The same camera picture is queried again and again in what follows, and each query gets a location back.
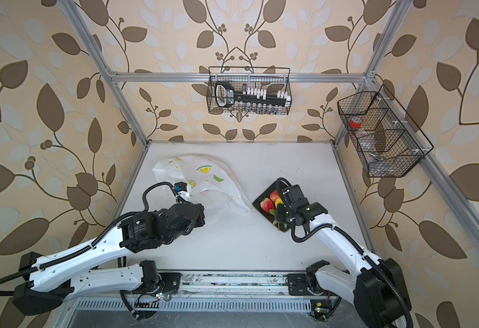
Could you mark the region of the red fake strawberry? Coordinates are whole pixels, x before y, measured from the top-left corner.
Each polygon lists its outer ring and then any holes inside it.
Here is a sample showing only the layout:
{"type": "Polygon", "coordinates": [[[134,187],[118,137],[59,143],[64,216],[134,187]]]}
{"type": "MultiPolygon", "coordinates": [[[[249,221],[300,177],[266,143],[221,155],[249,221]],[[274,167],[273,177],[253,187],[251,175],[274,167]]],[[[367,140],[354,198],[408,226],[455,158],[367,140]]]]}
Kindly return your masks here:
{"type": "Polygon", "coordinates": [[[277,201],[278,199],[280,199],[280,196],[279,196],[279,194],[278,194],[278,191],[277,191],[277,190],[273,191],[273,192],[270,194],[269,199],[270,199],[273,203],[276,203],[276,201],[277,201]]]}

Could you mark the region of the white plastic bag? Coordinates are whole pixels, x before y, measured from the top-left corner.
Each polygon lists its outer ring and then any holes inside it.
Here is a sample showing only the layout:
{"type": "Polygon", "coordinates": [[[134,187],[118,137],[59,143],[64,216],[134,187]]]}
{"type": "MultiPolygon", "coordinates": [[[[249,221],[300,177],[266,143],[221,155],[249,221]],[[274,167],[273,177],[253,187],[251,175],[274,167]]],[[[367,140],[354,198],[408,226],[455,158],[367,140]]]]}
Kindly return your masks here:
{"type": "Polygon", "coordinates": [[[205,217],[249,215],[254,211],[231,170],[208,156],[186,155],[159,161],[153,168],[156,180],[187,184],[188,200],[205,207],[205,217]]]}

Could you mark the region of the peach fake fruit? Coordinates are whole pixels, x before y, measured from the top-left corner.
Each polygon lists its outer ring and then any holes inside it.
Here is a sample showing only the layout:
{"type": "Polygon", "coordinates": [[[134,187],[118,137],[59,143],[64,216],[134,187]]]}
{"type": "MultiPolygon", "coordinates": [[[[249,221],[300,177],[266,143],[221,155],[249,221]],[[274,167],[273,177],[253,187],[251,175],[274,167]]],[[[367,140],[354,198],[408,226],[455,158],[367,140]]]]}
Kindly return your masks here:
{"type": "Polygon", "coordinates": [[[276,209],[274,203],[269,198],[265,198],[263,201],[261,201],[260,207],[265,213],[275,216],[276,209]]]}

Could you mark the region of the yellow fake fruit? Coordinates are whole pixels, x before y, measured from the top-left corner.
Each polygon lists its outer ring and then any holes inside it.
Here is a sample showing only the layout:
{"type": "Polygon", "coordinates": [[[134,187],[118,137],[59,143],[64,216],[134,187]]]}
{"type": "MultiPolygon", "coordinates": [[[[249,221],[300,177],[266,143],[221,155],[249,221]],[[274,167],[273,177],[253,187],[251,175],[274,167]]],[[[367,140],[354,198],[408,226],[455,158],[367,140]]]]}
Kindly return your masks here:
{"type": "Polygon", "coordinates": [[[275,202],[274,202],[274,206],[277,208],[280,204],[283,204],[283,201],[281,198],[278,198],[275,202]]]}

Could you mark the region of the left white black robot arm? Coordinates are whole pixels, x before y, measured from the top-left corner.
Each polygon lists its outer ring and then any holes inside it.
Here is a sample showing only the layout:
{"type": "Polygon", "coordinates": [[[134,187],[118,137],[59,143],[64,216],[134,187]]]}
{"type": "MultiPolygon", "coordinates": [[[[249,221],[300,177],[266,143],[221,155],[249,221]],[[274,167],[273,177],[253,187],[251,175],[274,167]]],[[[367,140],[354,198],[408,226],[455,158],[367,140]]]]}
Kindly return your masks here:
{"type": "Polygon", "coordinates": [[[189,201],[187,187],[156,183],[142,194],[143,210],[120,215],[96,238],[50,256],[23,255],[18,272],[0,278],[0,297],[10,298],[23,315],[35,316],[87,294],[116,291],[139,318],[126,292],[168,299],[180,276],[162,278],[155,261],[128,266],[125,257],[169,245],[205,225],[205,208],[189,201]]]}

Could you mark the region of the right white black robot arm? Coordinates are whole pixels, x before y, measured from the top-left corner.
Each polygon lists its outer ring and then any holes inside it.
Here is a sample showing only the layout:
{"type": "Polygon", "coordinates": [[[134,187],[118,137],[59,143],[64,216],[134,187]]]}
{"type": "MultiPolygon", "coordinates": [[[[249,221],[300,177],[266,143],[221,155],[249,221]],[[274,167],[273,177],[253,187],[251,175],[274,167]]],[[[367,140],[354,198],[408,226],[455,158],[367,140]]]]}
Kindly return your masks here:
{"type": "Polygon", "coordinates": [[[310,203],[297,184],[285,178],[275,182],[282,202],[276,221],[290,227],[291,238],[304,243],[316,236],[341,261],[338,270],[328,261],[310,265],[306,277],[312,294],[331,291],[351,303],[367,327],[394,327],[405,319],[413,327],[411,301],[400,265],[361,246],[338,225],[321,204],[310,203]]]}

